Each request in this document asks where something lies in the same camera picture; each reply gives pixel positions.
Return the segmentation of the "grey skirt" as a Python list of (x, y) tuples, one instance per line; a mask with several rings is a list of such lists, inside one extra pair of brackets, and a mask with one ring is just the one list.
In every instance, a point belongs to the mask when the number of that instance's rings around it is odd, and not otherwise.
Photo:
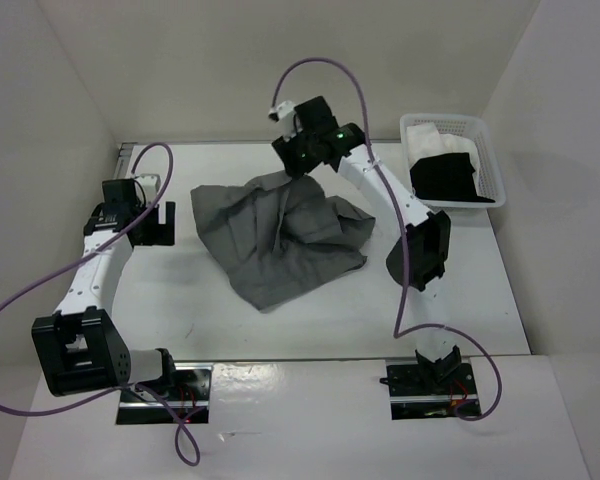
[(376, 220), (311, 176), (283, 171), (242, 186), (190, 192), (196, 231), (236, 294), (261, 312), (311, 292), (367, 261)]

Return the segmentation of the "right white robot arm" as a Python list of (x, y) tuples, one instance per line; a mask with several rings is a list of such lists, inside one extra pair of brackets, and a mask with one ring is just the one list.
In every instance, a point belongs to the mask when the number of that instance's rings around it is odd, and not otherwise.
[(447, 340), (440, 325), (424, 322), (403, 328), (402, 321), (411, 291), (422, 310), (431, 307), (438, 293), (448, 259), (449, 216), (415, 198), (383, 165), (365, 132), (355, 123), (339, 124), (324, 97), (300, 104), (276, 102), (268, 118), (280, 131), (272, 147), (286, 173), (300, 178), (320, 164), (331, 167), (362, 194), (380, 229), (395, 241), (385, 259), (390, 277), (401, 286), (394, 337), (416, 335), (419, 384), (430, 393), (443, 391), (461, 364), (459, 348)]

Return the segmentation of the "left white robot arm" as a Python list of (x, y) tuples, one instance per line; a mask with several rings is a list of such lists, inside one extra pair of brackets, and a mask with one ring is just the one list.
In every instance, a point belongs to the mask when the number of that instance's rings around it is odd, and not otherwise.
[(142, 383), (160, 400), (178, 390), (179, 375), (165, 348), (132, 351), (111, 318), (126, 263), (137, 246), (175, 242), (175, 205), (166, 220), (150, 205), (161, 187), (157, 174), (107, 180), (103, 201), (83, 229), (86, 262), (75, 272), (54, 312), (37, 318), (31, 334), (51, 394), (67, 396)]

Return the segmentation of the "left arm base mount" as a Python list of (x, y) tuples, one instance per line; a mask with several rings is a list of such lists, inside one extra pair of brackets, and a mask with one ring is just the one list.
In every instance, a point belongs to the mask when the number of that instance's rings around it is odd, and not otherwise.
[[(207, 424), (213, 366), (210, 363), (177, 362), (173, 384), (156, 393), (188, 424)], [(134, 387), (120, 394), (117, 425), (172, 424), (174, 419), (153, 395)]]

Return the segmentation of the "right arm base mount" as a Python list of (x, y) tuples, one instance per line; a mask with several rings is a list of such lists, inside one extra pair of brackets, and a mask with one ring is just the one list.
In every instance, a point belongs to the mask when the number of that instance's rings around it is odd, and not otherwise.
[(388, 361), (385, 367), (379, 382), (388, 389), (393, 420), (482, 414), (473, 369), (467, 361), (438, 384), (425, 382), (415, 360)]

